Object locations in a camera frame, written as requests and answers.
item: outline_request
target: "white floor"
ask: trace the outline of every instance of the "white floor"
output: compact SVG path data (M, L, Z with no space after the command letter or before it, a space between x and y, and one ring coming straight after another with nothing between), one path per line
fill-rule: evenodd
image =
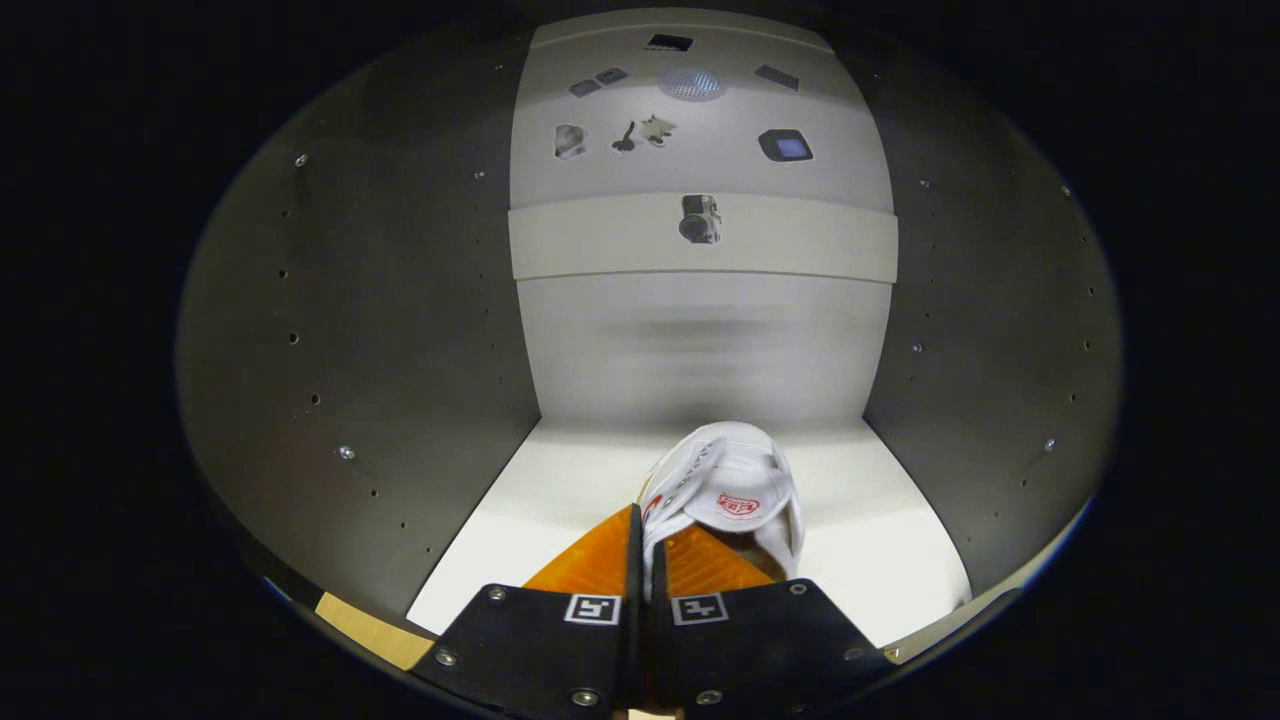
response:
M653 462L691 429L540 421L445 551L408 619L443 633L484 584L524 584L635 502ZM787 454L800 495L801 577L817 582L872 643L887 646L972 598L942 523L865 423L764 429Z

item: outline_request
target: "black rectangular object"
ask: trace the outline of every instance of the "black rectangular object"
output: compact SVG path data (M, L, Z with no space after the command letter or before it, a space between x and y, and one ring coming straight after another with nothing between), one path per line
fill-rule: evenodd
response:
M755 69L755 74L767 81L776 82L782 87L787 87L795 92L800 92L800 78L787 74L777 68L773 68L771 65L760 65L759 68Z
M595 73L595 79L600 85L613 85L620 79L626 79L630 77L622 68L609 68L607 70L600 70Z
M568 86L568 91L573 94L573 97L586 97L588 95L600 90L600 83L591 78L586 78L581 82L575 82Z
M502 588L502 600L489 597L492 588ZM621 706L627 614L623 607L611 625L566 620L577 597L485 585L411 673L515 717L607 719ZM598 702L575 705L573 693L582 689Z
M893 665L808 579L718 593L680 609L666 592L666 548L654 552L646 610L652 708L684 717L790 717L874 683ZM677 618L701 615L677 625ZM717 693L703 705L699 696Z
M646 47L652 50L675 50L677 53L687 53L690 47L694 46L692 37L681 37L678 35L663 35L658 33L649 38L649 45Z
M760 150L774 163L813 160L809 142L797 129L771 129L760 133Z

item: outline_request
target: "red logo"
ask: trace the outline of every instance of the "red logo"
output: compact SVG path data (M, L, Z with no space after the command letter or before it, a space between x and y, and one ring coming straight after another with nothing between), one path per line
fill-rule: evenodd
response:
M662 496L660 495L655 496L653 500L649 501L649 506L645 507L644 512L640 515L640 524L641 525L644 524L645 520L649 519L649 511L653 510L654 507L657 507L659 502L662 502Z
M731 515L750 515L760 509L759 500L742 500L741 497L733 497L724 495L723 492L721 493L719 500L716 501L716 505L719 505Z

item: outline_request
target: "white wall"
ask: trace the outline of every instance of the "white wall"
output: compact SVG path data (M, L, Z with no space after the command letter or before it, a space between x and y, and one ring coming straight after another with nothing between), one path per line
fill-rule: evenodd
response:
M645 50L655 32L689 53ZM754 74L800 78L800 92ZM585 96L608 68L630 77ZM714 72L707 102L657 86ZM630 120L676 123L667 146L620 155ZM554 128L588 129L554 158ZM758 136L804 133L813 160L776 163ZM721 242L678 233L680 197L717 199ZM897 278L897 219L870 111L814 33L742 15L605 13L540 28L512 126L512 274L543 416L847 421L876 378Z

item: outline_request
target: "wooden block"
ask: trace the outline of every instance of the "wooden block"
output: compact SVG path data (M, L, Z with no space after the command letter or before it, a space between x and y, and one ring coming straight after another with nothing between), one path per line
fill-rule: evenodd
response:
M401 670L417 665L434 644L434 641L388 625L329 593L324 593L316 605L316 615Z

